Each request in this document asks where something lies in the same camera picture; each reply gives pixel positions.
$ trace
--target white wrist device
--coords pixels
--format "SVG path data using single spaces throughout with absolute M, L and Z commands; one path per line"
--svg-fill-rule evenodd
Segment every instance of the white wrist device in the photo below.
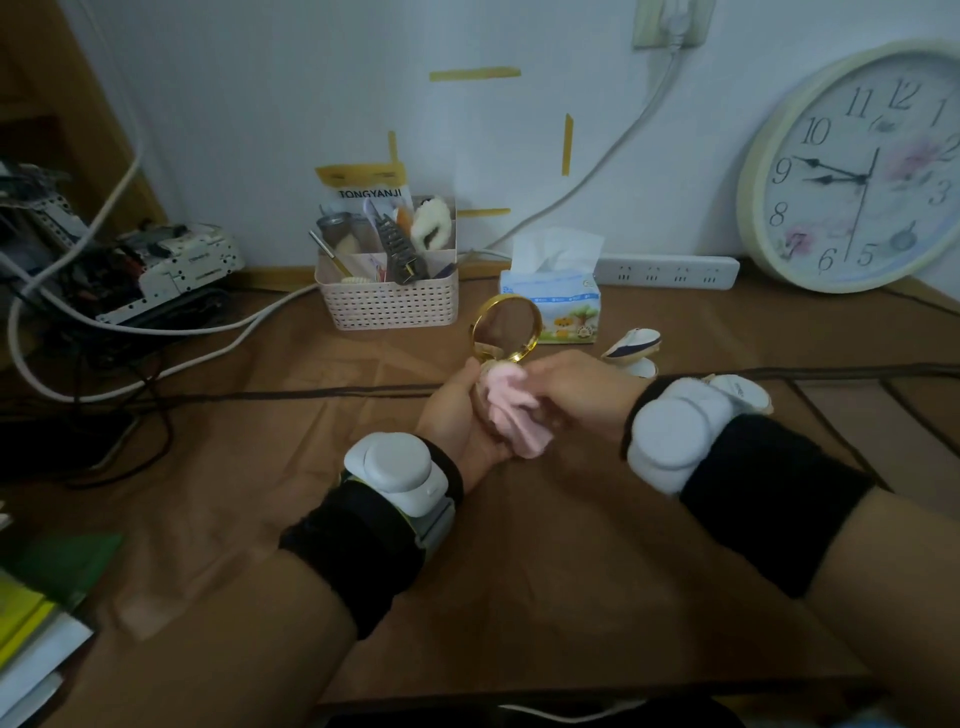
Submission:
M 723 375 L 710 383 L 677 379 L 636 413 L 627 448 L 630 469 L 661 493 L 674 496 L 730 420 L 764 411 L 769 403 L 766 391 L 742 376 Z
M 408 432 L 374 432 L 350 448 L 344 468 L 407 517 L 417 544 L 433 555 L 453 526 L 456 506 L 430 449 Z

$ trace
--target paper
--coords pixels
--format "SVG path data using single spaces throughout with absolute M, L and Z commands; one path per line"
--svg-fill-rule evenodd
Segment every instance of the paper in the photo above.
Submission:
M 60 614 L 0 673 L 0 716 L 4 716 L 93 632 Z
M 18 728 L 27 721 L 36 711 L 42 708 L 47 700 L 63 684 L 63 678 L 58 672 L 51 672 L 40 680 L 39 684 L 14 705 L 5 716 L 0 717 L 0 728 Z
M 573 228 L 547 228 L 514 237 L 513 273 L 546 271 L 593 273 L 603 252 L 604 237 Z

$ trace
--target tape strip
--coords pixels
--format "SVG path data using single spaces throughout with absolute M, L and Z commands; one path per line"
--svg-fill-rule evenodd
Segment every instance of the tape strip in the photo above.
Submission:
M 430 81 L 486 81 L 511 79 L 520 75 L 520 69 L 511 65 L 491 65 L 485 68 L 460 68 L 450 71 L 430 71 Z
M 396 132 L 387 132 L 387 145 L 390 147 L 390 161 L 396 164 L 400 160 L 396 154 Z
M 564 122 L 564 163 L 561 166 L 560 174 L 564 177 L 570 176 L 570 152 L 573 151 L 573 117 L 566 115 Z
M 496 217 L 509 215 L 509 207 L 481 207 L 477 209 L 458 209 L 457 217 Z

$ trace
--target wrist-mounted device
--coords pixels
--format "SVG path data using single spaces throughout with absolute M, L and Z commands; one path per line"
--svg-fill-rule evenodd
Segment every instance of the wrist-mounted device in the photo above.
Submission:
M 280 536 L 347 605 L 362 640 L 453 526 L 463 500 L 456 464 L 433 443 L 375 432 L 348 451 L 318 508 Z
M 720 544 L 799 597 L 873 483 L 758 414 L 769 409 L 766 392 L 741 376 L 658 380 L 634 405 L 621 454 Z

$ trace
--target white power strip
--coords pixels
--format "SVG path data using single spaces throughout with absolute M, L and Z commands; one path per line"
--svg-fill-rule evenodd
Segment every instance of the white power strip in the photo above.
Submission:
M 647 288 L 733 288 L 740 263 L 725 255 L 613 255 L 597 261 L 600 285 Z

